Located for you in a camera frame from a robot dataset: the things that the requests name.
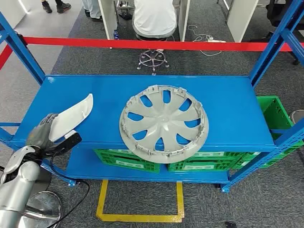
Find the white shirt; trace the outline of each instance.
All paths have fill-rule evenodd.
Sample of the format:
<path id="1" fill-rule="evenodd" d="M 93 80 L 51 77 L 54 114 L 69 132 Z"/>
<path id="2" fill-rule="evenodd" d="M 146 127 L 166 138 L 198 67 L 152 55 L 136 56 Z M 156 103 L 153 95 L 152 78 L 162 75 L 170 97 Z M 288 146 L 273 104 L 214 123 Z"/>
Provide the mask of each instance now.
<path id="1" fill-rule="evenodd" d="M 143 35 L 165 35 L 177 23 L 173 0 L 134 0 L 136 29 Z"/>

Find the yellow floor tape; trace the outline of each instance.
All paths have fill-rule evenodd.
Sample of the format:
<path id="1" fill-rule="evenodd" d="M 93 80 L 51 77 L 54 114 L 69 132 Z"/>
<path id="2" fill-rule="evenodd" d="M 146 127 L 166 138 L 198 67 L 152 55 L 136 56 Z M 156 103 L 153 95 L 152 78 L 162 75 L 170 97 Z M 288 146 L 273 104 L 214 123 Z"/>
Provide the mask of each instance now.
<path id="1" fill-rule="evenodd" d="M 182 222 L 185 217 L 183 208 L 183 184 L 177 183 L 177 215 L 118 215 L 118 214 L 103 214 L 103 206 L 108 188 L 108 180 L 103 180 L 100 200 L 96 215 L 102 221 L 114 222 Z"/>

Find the shelf board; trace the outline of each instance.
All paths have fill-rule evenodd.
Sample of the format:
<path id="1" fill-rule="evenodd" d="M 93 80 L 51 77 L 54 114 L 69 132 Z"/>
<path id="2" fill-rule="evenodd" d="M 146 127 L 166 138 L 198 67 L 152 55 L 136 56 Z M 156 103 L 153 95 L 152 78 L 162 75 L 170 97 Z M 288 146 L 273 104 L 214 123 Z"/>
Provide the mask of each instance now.
<path id="1" fill-rule="evenodd" d="M 72 178 L 121 181 L 161 181 L 191 183 L 229 183 L 227 171 L 169 172 L 165 164 L 160 173 L 134 170 L 102 163 L 93 150 L 74 148 L 66 175 Z"/>
<path id="2" fill-rule="evenodd" d="M 202 103 L 210 130 L 205 151 L 269 152 L 275 148 L 246 76 L 47 76 L 13 138 L 23 146 L 48 113 L 60 113 L 88 94 L 91 113 L 75 128 L 81 148 L 127 149 L 119 116 L 131 96 L 152 85 L 183 87 Z"/>

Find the red barrier tape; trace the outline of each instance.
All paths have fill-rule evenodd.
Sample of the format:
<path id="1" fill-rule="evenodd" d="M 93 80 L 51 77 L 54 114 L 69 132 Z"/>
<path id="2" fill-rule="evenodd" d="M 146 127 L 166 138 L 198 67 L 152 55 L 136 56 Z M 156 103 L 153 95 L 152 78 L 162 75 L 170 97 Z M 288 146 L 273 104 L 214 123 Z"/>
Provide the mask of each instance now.
<path id="1" fill-rule="evenodd" d="M 40 38 L 24 37 L 28 44 L 60 45 L 93 48 L 167 49 L 167 50 L 205 50 L 205 51 L 263 51 L 267 43 L 207 43 L 207 42 L 159 42 L 137 40 L 107 40 L 81 38 Z M 281 51 L 291 51 L 284 44 Z"/>
<path id="2" fill-rule="evenodd" d="M 3 49 L 0 55 L 0 70 L 6 63 L 6 61 L 10 57 L 13 50 L 8 44 Z"/>

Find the crate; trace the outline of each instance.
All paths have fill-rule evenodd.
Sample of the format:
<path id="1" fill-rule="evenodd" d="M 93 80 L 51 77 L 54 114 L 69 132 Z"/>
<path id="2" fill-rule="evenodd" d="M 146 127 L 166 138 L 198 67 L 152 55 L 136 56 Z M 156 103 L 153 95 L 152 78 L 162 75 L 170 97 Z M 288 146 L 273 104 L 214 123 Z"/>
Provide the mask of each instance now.
<path id="1" fill-rule="evenodd" d="M 260 152 L 254 152 L 254 153 L 250 153 L 250 152 L 246 152 L 243 153 L 241 156 L 241 159 L 237 161 L 235 165 L 233 165 L 232 168 L 234 170 L 236 169 L 241 169 L 242 167 L 248 164 L 250 161 L 252 159 L 255 158 L 256 156 L 259 155 Z"/>
<path id="2" fill-rule="evenodd" d="M 101 150 L 94 152 L 104 164 L 159 173 L 160 164 L 141 159 L 129 150 Z"/>
<path id="3" fill-rule="evenodd" d="M 293 122 L 288 117 L 284 106 L 277 96 L 259 96 L 257 100 L 264 114 L 269 129 L 289 129 L 293 126 Z M 272 133 L 274 140 L 280 137 L 280 134 Z M 275 162 L 287 156 L 288 154 L 295 151 L 296 149 L 304 145 L 303 141 L 300 140 L 289 149 L 281 152 L 281 154 L 264 164 L 262 168 L 268 168 Z M 239 161 L 235 163 L 232 169 L 241 169 L 247 165 L 253 158 L 256 157 L 256 153 L 244 153 Z"/>
<path id="4" fill-rule="evenodd" d="M 203 160 L 186 159 L 168 164 L 170 172 L 179 171 L 225 171 L 233 166 L 237 160 Z"/>
<path id="5" fill-rule="evenodd" d="M 204 152 L 198 151 L 188 159 L 235 160 L 241 157 L 239 152 Z"/>

